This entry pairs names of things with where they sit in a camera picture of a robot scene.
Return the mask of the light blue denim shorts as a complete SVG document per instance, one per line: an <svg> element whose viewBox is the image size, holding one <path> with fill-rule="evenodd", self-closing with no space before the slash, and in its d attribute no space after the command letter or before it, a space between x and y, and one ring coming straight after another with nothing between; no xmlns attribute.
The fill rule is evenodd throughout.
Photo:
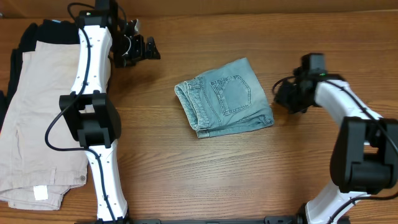
<svg viewBox="0 0 398 224"><path fill-rule="evenodd" d="M200 139L255 131L274 124L266 94L247 58L183 81L174 91Z"/></svg>

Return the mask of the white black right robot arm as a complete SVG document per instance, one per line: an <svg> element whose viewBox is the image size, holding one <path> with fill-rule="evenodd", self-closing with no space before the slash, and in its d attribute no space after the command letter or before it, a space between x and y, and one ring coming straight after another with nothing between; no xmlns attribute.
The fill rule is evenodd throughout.
<svg viewBox="0 0 398 224"><path fill-rule="evenodd" d="M311 106L325 109L340 130L325 188L295 215L267 216L265 223L349 223L346 212L358 202L397 198L378 195L397 183L397 120L366 106L341 75L328 72L323 54L302 56L301 65L272 92L290 114L306 113Z"/></svg>

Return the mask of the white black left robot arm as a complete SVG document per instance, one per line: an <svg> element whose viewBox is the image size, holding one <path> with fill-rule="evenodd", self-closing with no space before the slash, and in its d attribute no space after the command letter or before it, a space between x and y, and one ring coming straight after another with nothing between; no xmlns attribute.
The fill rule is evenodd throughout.
<svg viewBox="0 0 398 224"><path fill-rule="evenodd" d="M135 66L158 60L153 37L139 33L139 21L119 16L116 1L97 0L74 17L80 55L74 84L60 96L59 118L64 118L72 138L79 143L93 175L97 199L96 223L131 223L118 170L117 146L121 118L107 94L111 67Z"/></svg>

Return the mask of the black folded garment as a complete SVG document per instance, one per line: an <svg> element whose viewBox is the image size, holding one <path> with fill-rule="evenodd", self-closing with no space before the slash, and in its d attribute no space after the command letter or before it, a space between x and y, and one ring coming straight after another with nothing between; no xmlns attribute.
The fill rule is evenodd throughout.
<svg viewBox="0 0 398 224"><path fill-rule="evenodd" d="M33 23L27 28L19 48L11 55L9 89L1 106L1 121L10 120L11 100L22 86L22 55L35 50L41 42L52 47L80 46L75 82L70 94L59 96L59 115L65 118L72 137L83 149L110 148L118 138L111 126L110 102L106 94L110 77L108 55L113 38L107 27L96 24L77 27L68 21L45 20L40 26Z"/></svg>

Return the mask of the beige folded shorts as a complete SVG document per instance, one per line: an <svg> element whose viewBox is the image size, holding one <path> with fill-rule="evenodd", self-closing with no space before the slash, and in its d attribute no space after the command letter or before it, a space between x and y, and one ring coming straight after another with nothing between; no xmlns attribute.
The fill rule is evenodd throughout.
<svg viewBox="0 0 398 224"><path fill-rule="evenodd" d="M70 93L75 81L80 47L77 44L37 42L22 55L17 91L1 130L1 200L10 208L58 210L63 196L86 184L88 160L68 126L60 118L49 140L45 132L59 114L59 97Z"/></svg>

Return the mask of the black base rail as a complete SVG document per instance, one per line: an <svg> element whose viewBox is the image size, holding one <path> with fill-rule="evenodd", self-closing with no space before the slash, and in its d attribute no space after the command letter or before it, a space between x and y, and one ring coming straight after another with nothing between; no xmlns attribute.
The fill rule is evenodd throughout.
<svg viewBox="0 0 398 224"><path fill-rule="evenodd" d="M132 220L132 224L304 224L301 215L266 216L262 219L218 219L218 220Z"/></svg>

